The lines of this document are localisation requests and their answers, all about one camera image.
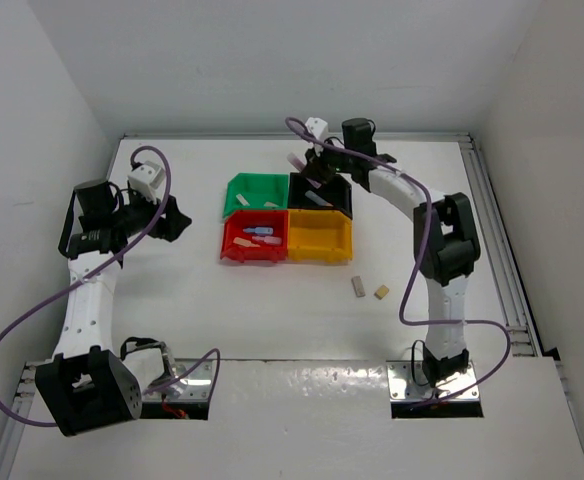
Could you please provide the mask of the beige white mini stapler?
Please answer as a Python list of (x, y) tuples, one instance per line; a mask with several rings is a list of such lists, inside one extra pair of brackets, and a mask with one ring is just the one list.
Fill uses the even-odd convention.
[(249, 206), (250, 206), (250, 203), (249, 203), (249, 202), (246, 200), (246, 198), (245, 198), (243, 195), (241, 195), (241, 194), (237, 194), (237, 195), (235, 196), (235, 198), (236, 198), (237, 202), (238, 202), (238, 203), (239, 203), (241, 206), (243, 206), (243, 207), (249, 207)]

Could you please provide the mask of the orange correction tape dispenser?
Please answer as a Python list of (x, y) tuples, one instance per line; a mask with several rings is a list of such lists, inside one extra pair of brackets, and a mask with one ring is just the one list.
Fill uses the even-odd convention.
[(253, 244), (251, 241), (248, 241), (244, 238), (240, 238), (240, 237), (236, 237), (233, 239), (233, 243), (236, 245), (239, 245), (241, 247), (244, 248), (253, 248), (255, 247), (255, 244)]

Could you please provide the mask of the beige staple box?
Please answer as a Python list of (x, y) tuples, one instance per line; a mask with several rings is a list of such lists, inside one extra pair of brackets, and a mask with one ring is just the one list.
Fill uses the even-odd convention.
[(351, 278), (351, 283), (355, 296), (357, 298), (363, 298), (366, 295), (365, 288), (360, 276), (354, 276)]

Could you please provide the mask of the tan eraser block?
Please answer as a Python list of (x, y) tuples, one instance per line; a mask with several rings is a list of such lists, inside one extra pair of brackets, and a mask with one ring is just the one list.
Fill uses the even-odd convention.
[(386, 285), (381, 285), (374, 292), (374, 296), (377, 299), (382, 300), (383, 298), (385, 298), (387, 296), (388, 293), (389, 293), (389, 288)]

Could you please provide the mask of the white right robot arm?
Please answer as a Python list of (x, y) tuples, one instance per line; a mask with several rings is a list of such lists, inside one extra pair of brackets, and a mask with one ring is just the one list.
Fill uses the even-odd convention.
[(308, 118), (298, 132), (310, 144), (302, 174), (321, 183), (346, 174), (411, 220), (415, 272), (425, 279), (428, 294), (422, 370), (435, 386), (469, 365), (465, 293), (481, 253), (472, 207), (465, 194), (432, 190), (400, 169), (395, 158), (378, 152), (374, 133), (372, 121), (350, 119), (336, 145), (326, 121)]

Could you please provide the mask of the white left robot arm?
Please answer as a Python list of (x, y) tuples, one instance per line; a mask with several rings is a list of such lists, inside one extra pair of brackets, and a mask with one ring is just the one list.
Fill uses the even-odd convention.
[(160, 189), (160, 181), (134, 176), (126, 193), (106, 180), (74, 188), (59, 246), (74, 288), (52, 358), (35, 374), (43, 401), (67, 437), (138, 419), (143, 391), (167, 374), (164, 343), (144, 342), (118, 355), (112, 341), (120, 254), (130, 238), (146, 234), (172, 242), (191, 223), (175, 198), (162, 198)]

